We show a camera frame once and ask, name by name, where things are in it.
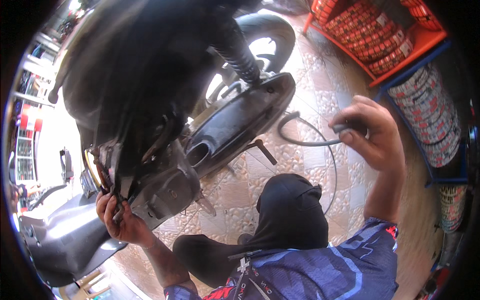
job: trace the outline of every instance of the tiled floor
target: tiled floor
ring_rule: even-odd
[[[336,138],[328,128],[328,121],[340,109],[348,106],[352,96],[373,97],[375,89],[367,88],[370,79],[353,60],[347,57],[320,34],[309,30],[300,34],[305,16],[288,17],[297,41],[283,71],[290,72],[297,90],[288,111],[298,110],[327,139]],[[409,133],[399,121],[408,164],[408,182],[402,194],[399,222],[398,278],[400,288],[396,299],[412,299],[425,282],[434,255],[441,246],[441,231],[434,231],[436,208],[434,191],[423,188],[426,171],[420,154]],[[283,141],[273,126],[259,136],[278,161],[272,166],[257,149],[250,149],[237,157],[231,167],[216,176],[202,180],[204,194],[214,204],[217,216],[211,217],[198,207],[191,206],[184,215],[166,221],[154,232],[169,247],[183,234],[205,234],[229,244],[235,244],[243,232],[253,233],[258,213],[254,209],[267,180],[280,173],[297,173],[312,184],[321,184],[320,203],[324,210],[331,201],[335,185],[333,158],[327,148],[309,148]],[[301,122],[290,122],[287,134],[295,139],[319,141],[321,138]],[[363,158],[344,144],[332,146],[335,156],[338,185],[332,207],[327,214],[329,239],[334,245],[351,237],[363,224],[363,206],[366,195],[376,179],[376,172]],[[124,274],[153,299],[163,299],[154,271],[143,251],[129,245],[112,258]],[[211,289],[196,278],[200,295]]]

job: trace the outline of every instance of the tire stack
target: tire stack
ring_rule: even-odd
[[[382,75],[407,58],[413,41],[406,31],[367,0],[355,2],[334,18],[335,0],[319,1],[317,21],[374,75]]]
[[[440,187],[441,226],[445,233],[454,232],[462,223],[466,191],[466,185]]]
[[[410,14],[417,20],[417,22],[432,31],[439,31],[442,29],[437,18],[432,12],[418,0],[400,0],[400,3],[408,7]]]
[[[460,126],[439,71],[428,64],[387,92],[421,141],[430,165],[434,168],[447,165],[458,151]]]

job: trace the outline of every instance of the orange shelf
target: orange shelf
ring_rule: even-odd
[[[402,62],[400,62],[396,67],[391,69],[390,71],[382,74],[381,76],[375,76],[365,65],[361,62],[352,52],[350,52],[347,48],[345,48],[342,44],[336,41],[333,36],[329,35],[327,32],[323,31],[318,24],[314,23],[314,15],[310,13],[307,18],[307,22],[305,23],[305,27],[303,28],[303,32],[306,33],[308,28],[311,27],[329,39],[332,43],[337,45],[342,51],[350,55],[350,57],[363,68],[363,70],[373,79],[373,81],[369,84],[369,87],[376,86],[377,84],[381,83],[388,77],[392,76],[393,74],[397,73],[405,66],[422,56],[424,53],[428,52],[430,49],[435,47],[438,43],[443,41],[447,37],[447,33],[444,30],[441,31],[430,31],[421,25],[415,23],[409,30],[409,34],[413,40],[413,50],[410,55]]]

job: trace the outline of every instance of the bracelet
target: bracelet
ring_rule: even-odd
[[[157,240],[158,240],[158,238],[155,238],[155,239],[153,240],[153,243],[152,243],[150,246],[148,246],[148,247],[142,247],[142,249],[143,249],[143,250],[150,250],[150,249],[152,249],[152,248],[156,245]]]

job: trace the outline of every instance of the rear wheel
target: rear wheel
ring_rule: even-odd
[[[280,72],[289,59],[295,45],[295,32],[278,16],[252,13],[235,19],[250,45],[250,51],[265,72]],[[192,113],[195,118],[227,90],[235,80],[235,71],[218,57],[216,74],[202,93]]]

